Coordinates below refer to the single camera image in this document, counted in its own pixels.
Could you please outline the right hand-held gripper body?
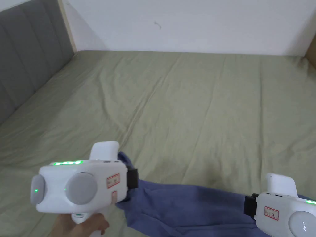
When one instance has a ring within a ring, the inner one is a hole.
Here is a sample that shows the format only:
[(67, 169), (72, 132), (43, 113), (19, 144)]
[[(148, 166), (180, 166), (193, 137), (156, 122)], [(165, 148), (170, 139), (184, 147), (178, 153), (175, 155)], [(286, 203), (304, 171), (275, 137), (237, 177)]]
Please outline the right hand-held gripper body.
[(246, 196), (244, 213), (271, 237), (315, 237), (316, 202), (300, 198), (291, 177), (268, 173), (267, 190)]

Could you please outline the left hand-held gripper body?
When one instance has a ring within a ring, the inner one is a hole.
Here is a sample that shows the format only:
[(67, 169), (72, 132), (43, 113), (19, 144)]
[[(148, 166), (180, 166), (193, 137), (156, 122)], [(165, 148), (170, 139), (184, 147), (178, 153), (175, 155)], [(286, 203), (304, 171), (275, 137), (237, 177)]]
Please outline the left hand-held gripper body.
[(30, 202), (38, 212), (70, 214), (82, 223), (123, 201), (138, 187), (138, 170), (119, 159), (117, 141), (97, 142), (89, 159), (43, 166), (32, 178)]

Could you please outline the person's left hand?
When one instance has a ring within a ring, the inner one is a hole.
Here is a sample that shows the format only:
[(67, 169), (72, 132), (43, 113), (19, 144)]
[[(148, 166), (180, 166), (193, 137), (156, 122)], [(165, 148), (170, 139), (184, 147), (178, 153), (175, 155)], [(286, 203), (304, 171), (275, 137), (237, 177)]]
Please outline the person's left hand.
[(76, 224), (71, 214), (57, 216), (50, 233), (51, 237), (89, 237), (93, 232), (100, 231), (101, 235), (109, 228), (109, 223), (101, 213), (95, 213), (86, 221)]

